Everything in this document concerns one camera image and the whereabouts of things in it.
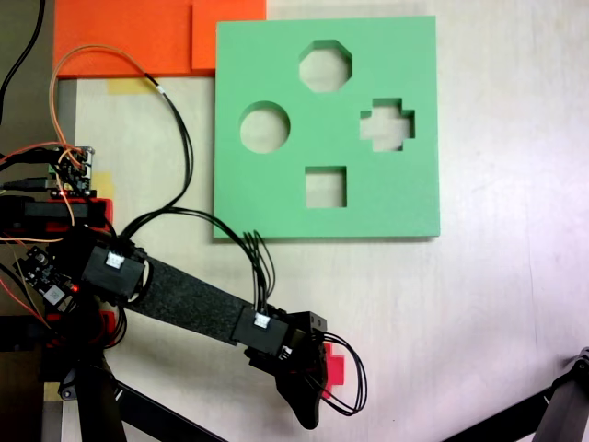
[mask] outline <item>metal leg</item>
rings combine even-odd
[[[117,402],[124,422],[161,442],[227,442],[120,382]]]
[[[540,391],[445,442],[516,442],[523,439],[536,431],[548,408],[545,398],[549,395],[550,389]]]
[[[588,417],[589,396],[571,379],[554,391],[533,442],[581,442]]]

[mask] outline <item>black metal frame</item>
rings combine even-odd
[[[123,422],[161,442],[227,442],[121,382],[116,398]]]
[[[589,347],[574,357],[552,387],[452,436],[445,442],[582,442],[589,418]]]

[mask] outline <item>white table surface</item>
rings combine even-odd
[[[548,386],[589,344],[589,2],[268,0],[269,19],[435,15],[442,236],[431,241],[273,242],[272,303],[311,309],[361,355],[366,409],[322,405],[304,430],[244,347],[129,313],[114,374],[230,441],[439,441]],[[382,48],[387,54],[386,45]],[[214,81],[163,86],[195,146],[185,206],[212,210]],[[115,227],[180,186],[178,129],[157,95],[78,82],[76,137],[116,187]],[[235,246],[168,216],[136,242],[251,299]],[[352,379],[352,365],[347,366]],[[352,383],[337,388],[351,398]],[[75,404],[64,440],[79,440]],[[130,440],[151,440],[130,430]]]

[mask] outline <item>cross-shaped hole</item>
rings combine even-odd
[[[403,110],[400,99],[375,99],[372,110],[360,112],[360,139],[372,140],[375,152],[403,150],[415,138],[415,112]]]

